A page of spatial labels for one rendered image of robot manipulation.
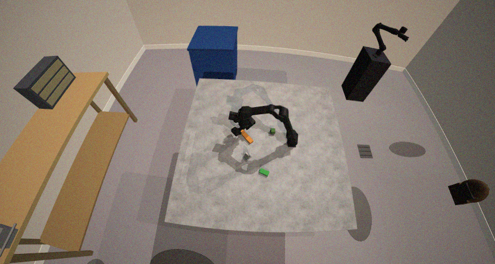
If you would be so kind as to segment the orange bar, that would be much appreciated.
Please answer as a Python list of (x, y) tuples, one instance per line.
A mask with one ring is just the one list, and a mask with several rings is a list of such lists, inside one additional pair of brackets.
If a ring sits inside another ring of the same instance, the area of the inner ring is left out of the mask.
[(249, 144), (251, 144), (253, 140), (249, 137), (249, 135), (244, 130), (241, 130), (241, 132), (241, 135), (249, 142)]

